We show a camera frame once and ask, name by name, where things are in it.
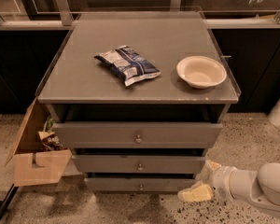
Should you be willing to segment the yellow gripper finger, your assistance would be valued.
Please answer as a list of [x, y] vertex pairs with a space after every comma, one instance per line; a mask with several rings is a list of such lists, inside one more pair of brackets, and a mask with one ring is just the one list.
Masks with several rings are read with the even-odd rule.
[[190, 188], [180, 190], [177, 197], [183, 202], [203, 202], [212, 200], [214, 192], [208, 184], [200, 180]]
[[209, 176], [217, 169], [220, 167], [220, 164], [211, 160], [206, 160], [205, 165], [201, 172], [196, 176], [196, 179], [198, 181], [200, 180], [207, 180]]

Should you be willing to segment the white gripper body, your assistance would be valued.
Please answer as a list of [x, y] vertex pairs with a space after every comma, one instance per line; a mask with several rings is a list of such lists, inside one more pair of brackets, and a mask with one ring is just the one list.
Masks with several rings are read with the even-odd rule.
[[221, 166], [216, 168], [216, 170], [210, 174], [209, 183], [217, 198], [221, 200], [233, 200], [230, 188], [230, 178], [232, 172], [235, 170], [235, 167]]

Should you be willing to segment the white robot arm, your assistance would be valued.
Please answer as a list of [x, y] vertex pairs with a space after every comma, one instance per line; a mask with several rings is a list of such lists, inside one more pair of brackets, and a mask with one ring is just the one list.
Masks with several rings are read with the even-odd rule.
[[229, 116], [203, 173], [178, 198], [242, 201], [280, 219], [280, 98], [267, 116]]

